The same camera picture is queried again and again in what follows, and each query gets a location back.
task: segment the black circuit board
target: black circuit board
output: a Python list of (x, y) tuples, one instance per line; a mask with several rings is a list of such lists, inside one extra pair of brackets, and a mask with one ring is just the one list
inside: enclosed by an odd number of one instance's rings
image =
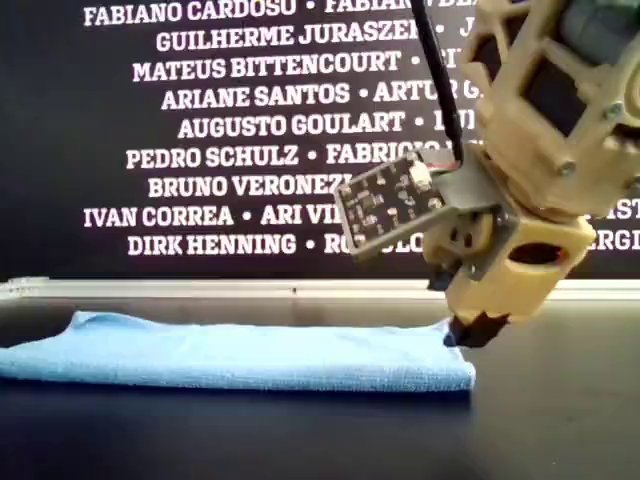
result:
[(411, 178), (413, 162), (401, 158), (353, 180), (339, 190), (356, 246), (380, 239), (441, 208), (434, 189), (419, 189)]

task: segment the beige plastic housing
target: beige plastic housing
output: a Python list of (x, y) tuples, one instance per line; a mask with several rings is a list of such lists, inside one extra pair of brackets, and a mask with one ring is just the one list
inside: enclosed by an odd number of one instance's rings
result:
[[(472, 151), (482, 159), (484, 152), (479, 146)], [(483, 314), (490, 318), (508, 316), (510, 322), (535, 314), (556, 284), (584, 259), (596, 237), (595, 230), (583, 217), (557, 223), (530, 212), (510, 195), (506, 177), (490, 163), (485, 164), (518, 220), (508, 239), (497, 245), (498, 251), (492, 254), (492, 260), (480, 280), (475, 280), (473, 272), (463, 267), (447, 288), (449, 309), (467, 325)], [(427, 263), (444, 268), (458, 259), (473, 265), (474, 259), (488, 254), (492, 225), (492, 216), (488, 214), (475, 219), (460, 216), (439, 225), (425, 232), (423, 257)], [(465, 245), (467, 234), (472, 242)], [(556, 247), (562, 256), (542, 265), (513, 260), (512, 254), (518, 248), (533, 244)]]
[[(640, 140), (616, 132), (617, 125), (640, 128), (640, 35), (618, 64), (591, 66), (557, 39), (565, 4), (479, 0), (461, 68), (483, 94), (476, 105), (479, 130), (511, 193), (539, 215), (574, 222), (579, 215), (606, 216), (640, 186)], [(514, 26), (520, 26), (517, 36)], [(493, 81), (476, 61), (478, 47), (492, 37), (501, 60)], [(568, 75), (572, 95), (584, 103), (568, 135), (525, 98), (545, 61)], [(553, 99), (559, 106), (566, 100)]]

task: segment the black backdrop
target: black backdrop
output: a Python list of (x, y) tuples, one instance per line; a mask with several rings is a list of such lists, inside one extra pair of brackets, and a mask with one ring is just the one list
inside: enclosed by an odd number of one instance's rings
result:
[[(261, 0), (264, 5), (281, 2)], [(186, 7), (189, 2), (182, 2)], [(396, 251), (368, 265), (357, 266), (345, 254), (325, 253), (325, 234), (339, 234), (336, 224), (313, 224), (309, 215), (299, 225), (262, 225), (266, 205), (332, 203), (330, 195), (249, 196), (240, 195), (232, 176), (357, 174), (368, 164), (329, 164), (328, 143), (422, 141), (445, 146), (436, 129), (434, 100), (375, 102), (379, 82), (426, 80), (424, 61), (411, 58), (422, 53), (416, 39), (378, 39), (314, 45), (251, 48), (217, 48), (186, 52), (159, 52), (160, 32), (250, 28), (265, 25), (293, 25), (301, 34), (306, 24), (398, 21), (410, 18), (407, 8), (362, 12), (329, 13), (328, 3), (317, 0), (294, 6), (294, 15), (260, 18), (227, 18), (209, 21), (181, 20), (176, 23), (86, 27), (83, 8), (88, 0), (3, 2), (0, 7), (0, 277), (41, 276), (53, 278), (419, 278), (424, 266), (418, 253)], [(343, 2), (357, 4), (357, 1)], [(403, 2), (360, 2), (402, 4)], [(452, 79), (458, 83), (458, 104), (470, 109), (474, 88), (464, 83), (455, 66), (455, 55), (464, 45), (462, 33), (473, 16), (468, 0), (435, 0), (430, 12), (440, 33), (441, 46)], [(380, 32), (384, 23), (377, 23)], [(251, 56), (339, 52), (399, 52), (396, 71), (335, 73), (318, 75), (269, 75), (231, 77), (197, 81), (134, 82), (135, 62), (166, 62), (188, 59), (223, 59)], [(294, 106), (236, 107), (208, 110), (163, 111), (165, 92), (179, 89), (217, 89), (231, 86), (284, 86), (344, 82), (350, 88), (346, 104), (303, 104)], [(361, 98), (360, 89), (369, 94)], [(402, 111), (401, 131), (334, 135), (180, 139), (184, 119), (248, 115), (294, 115), (314, 113)], [(416, 125), (414, 119), (424, 118)], [(466, 136), (475, 140), (469, 117)], [(126, 151), (209, 147), (223, 145), (297, 145), (295, 166), (250, 166), (233, 168), (144, 170), (127, 169)], [(308, 159), (308, 152), (317, 158)], [(229, 193), (220, 197), (149, 198), (151, 177), (224, 176)], [(163, 205), (227, 205), (233, 226), (153, 228), (141, 225), (121, 228), (86, 228), (85, 208), (160, 207)], [(597, 249), (575, 272), (574, 278), (634, 278), (633, 255), (640, 245), (634, 239), (637, 206), (621, 204), (610, 219), (599, 221)], [(243, 217), (244, 212), (251, 219)], [(231, 235), (290, 233), (296, 238), (296, 252), (279, 255), (173, 255), (131, 256), (128, 237), (142, 235)]]

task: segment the black cable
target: black cable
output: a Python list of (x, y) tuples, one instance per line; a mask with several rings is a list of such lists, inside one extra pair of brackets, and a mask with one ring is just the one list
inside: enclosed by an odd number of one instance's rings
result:
[(431, 78), (436, 87), (438, 95), (438, 104), (442, 110), (442, 123), (444, 131), (453, 145), (453, 157), (462, 165), (464, 154), (462, 148), (462, 128), (460, 127), (460, 118), (458, 116), (458, 107), (456, 106), (453, 91), (451, 90), (451, 80), (449, 72), (442, 59), (438, 36), (436, 35), (424, 0), (411, 0), (411, 10), (418, 27), (418, 35), (420, 43), (424, 50), (424, 55), (429, 65)]

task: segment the folded cloth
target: folded cloth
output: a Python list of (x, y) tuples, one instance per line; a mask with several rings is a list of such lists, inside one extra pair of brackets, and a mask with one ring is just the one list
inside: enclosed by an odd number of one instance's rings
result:
[(0, 348), (0, 377), (230, 390), (443, 392), (473, 388), (475, 369), (419, 328), (167, 325), (78, 312), (55, 337)]

